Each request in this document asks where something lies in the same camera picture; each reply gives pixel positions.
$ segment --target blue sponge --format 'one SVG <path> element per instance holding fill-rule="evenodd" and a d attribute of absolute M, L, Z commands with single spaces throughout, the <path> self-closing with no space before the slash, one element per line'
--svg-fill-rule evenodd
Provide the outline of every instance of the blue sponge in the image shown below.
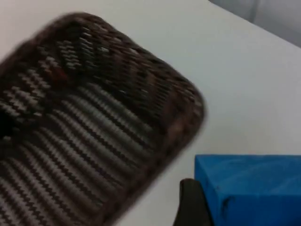
<path fill-rule="evenodd" d="M 301 156 L 197 155 L 215 226 L 301 226 Z"/>

